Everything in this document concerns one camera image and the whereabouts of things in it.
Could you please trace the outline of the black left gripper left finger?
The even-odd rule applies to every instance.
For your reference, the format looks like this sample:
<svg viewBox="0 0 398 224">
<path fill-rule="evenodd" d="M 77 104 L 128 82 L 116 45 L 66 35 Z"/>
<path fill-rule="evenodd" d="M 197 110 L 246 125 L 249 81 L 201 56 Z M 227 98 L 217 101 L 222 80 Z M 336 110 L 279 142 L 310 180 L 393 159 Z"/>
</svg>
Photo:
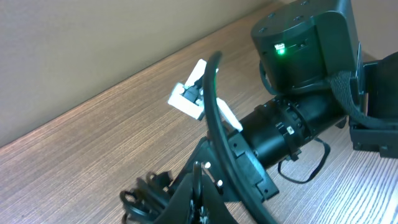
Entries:
<svg viewBox="0 0 398 224">
<path fill-rule="evenodd" d="M 154 224 L 186 224 L 190 219 L 193 175 L 187 174 Z"/>
</svg>

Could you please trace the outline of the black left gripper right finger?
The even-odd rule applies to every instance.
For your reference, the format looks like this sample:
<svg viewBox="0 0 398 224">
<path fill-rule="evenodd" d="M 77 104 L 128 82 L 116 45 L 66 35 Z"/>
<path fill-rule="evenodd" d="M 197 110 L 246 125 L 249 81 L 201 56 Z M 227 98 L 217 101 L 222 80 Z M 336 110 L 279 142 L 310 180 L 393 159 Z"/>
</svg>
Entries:
<svg viewBox="0 0 398 224">
<path fill-rule="evenodd" d="M 203 206 L 210 224 L 238 224 L 226 208 L 221 195 L 207 175 L 201 177 Z"/>
</svg>

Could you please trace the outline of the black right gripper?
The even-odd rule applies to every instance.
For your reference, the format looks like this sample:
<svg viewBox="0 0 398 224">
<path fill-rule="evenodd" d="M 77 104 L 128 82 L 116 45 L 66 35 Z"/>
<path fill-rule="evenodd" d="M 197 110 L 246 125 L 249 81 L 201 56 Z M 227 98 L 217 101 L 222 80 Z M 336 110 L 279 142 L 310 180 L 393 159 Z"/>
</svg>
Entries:
<svg viewBox="0 0 398 224">
<path fill-rule="evenodd" d="M 242 134 L 237 131 L 233 132 L 229 135 L 228 143 L 240 173 L 240 178 L 251 186 L 256 198 L 264 202 L 277 195 L 279 189 L 252 153 Z M 209 164 L 208 173 L 215 182 L 222 181 L 222 185 L 217 187 L 217 189 L 224 202 L 239 202 L 241 200 L 235 193 L 231 182 L 223 173 L 223 168 L 213 149 L 213 143 L 206 137 L 199 140 L 183 169 L 169 186 L 170 193 L 176 192 L 185 175 L 193 171 L 193 163 L 195 161 L 204 165 Z"/>
</svg>

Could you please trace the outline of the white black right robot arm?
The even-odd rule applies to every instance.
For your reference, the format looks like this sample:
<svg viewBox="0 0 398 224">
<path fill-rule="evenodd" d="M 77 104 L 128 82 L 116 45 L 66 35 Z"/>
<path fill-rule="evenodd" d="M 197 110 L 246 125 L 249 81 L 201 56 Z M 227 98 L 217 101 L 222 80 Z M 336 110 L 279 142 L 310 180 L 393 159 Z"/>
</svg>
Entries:
<svg viewBox="0 0 398 224">
<path fill-rule="evenodd" d="M 259 200 L 278 193 L 268 167 L 296 160 L 331 126 L 353 147 L 397 157 L 397 54 L 364 62 L 349 1 L 294 1 L 251 31 L 261 80 L 272 95 L 243 119 L 223 100 L 229 147 Z"/>
</svg>

